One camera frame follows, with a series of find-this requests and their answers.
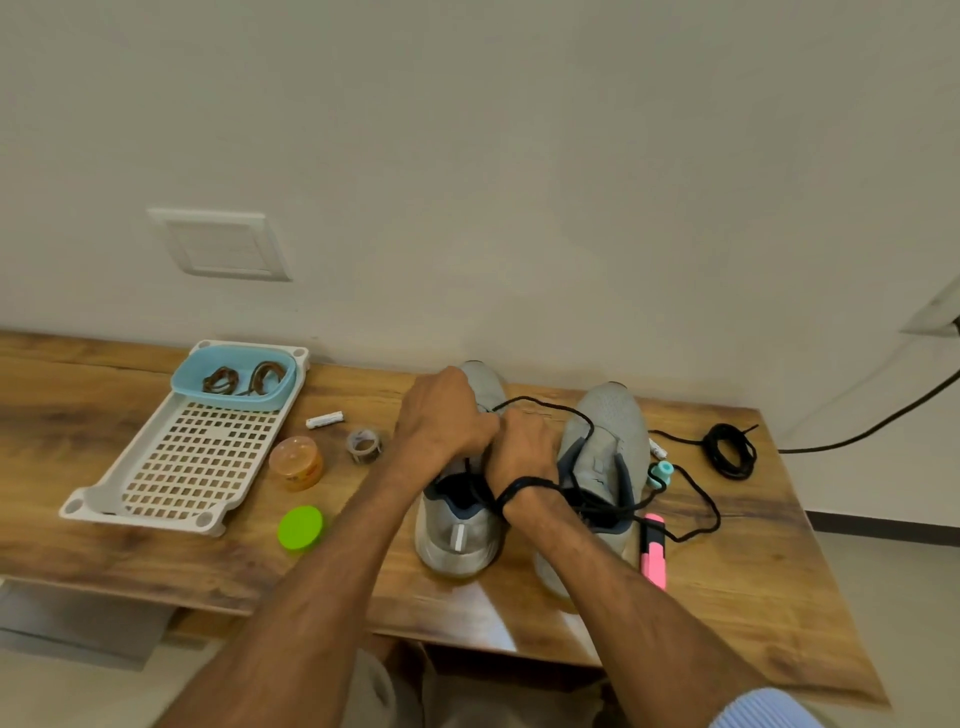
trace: green lid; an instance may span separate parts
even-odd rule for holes
[[[276,537],[287,550],[300,551],[314,545],[323,530],[324,514],[312,505],[301,505],[283,517]]]

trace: orange jar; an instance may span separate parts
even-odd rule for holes
[[[287,490],[304,491],[324,474],[324,457],[309,437],[288,437],[270,453],[270,470]]]

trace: hand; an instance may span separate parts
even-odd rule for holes
[[[486,469],[487,484],[493,496],[498,497],[507,486],[525,475],[558,482],[556,437],[540,415],[508,409],[493,440],[493,453]]]
[[[403,397],[394,441],[435,456],[439,471],[455,457],[481,454],[499,428],[499,417],[477,411],[467,375],[447,367],[417,377]]]

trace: floor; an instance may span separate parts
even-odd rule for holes
[[[960,548],[836,534],[818,538],[895,711],[811,709],[826,726],[839,728],[955,726],[960,715]],[[0,651],[0,716],[3,724],[18,728],[145,728],[215,649],[161,645],[138,673]],[[446,704],[469,704],[476,714],[495,697],[489,686],[468,682],[441,682],[436,694]],[[51,692],[59,698],[51,700]],[[569,714],[564,700],[533,695],[525,723],[560,725],[556,713]]]

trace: light blue sleeve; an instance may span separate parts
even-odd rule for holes
[[[823,728],[815,717],[775,688],[740,695],[723,709],[710,728]]]

